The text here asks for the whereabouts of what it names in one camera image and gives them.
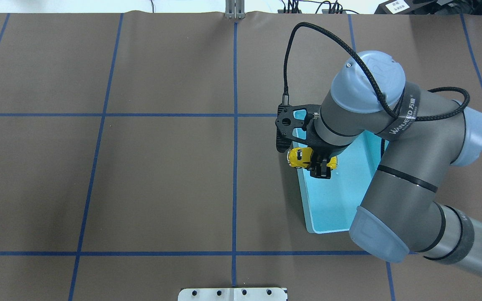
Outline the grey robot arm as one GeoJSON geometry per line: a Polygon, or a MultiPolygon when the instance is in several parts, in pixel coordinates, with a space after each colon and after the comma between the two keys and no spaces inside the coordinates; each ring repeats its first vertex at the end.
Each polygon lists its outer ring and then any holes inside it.
{"type": "Polygon", "coordinates": [[[408,82],[400,63],[353,54],[332,81],[316,135],[343,152],[363,132],[388,141],[349,229],[363,250],[400,263],[409,252],[482,277],[482,222],[435,196],[450,166],[482,152],[482,112],[408,82]]]}

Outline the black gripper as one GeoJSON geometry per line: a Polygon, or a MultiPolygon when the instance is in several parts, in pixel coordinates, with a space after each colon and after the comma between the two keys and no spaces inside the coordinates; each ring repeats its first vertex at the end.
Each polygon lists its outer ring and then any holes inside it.
{"type": "Polygon", "coordinates": [[[346,145],[333,145],[323,140],[306,140],[307,147],[312,149],[310,156],[310,176],[314,179],[331,179],[333,168],[329,166],[333,157],[344,152],[350,143],[346,145]]]}

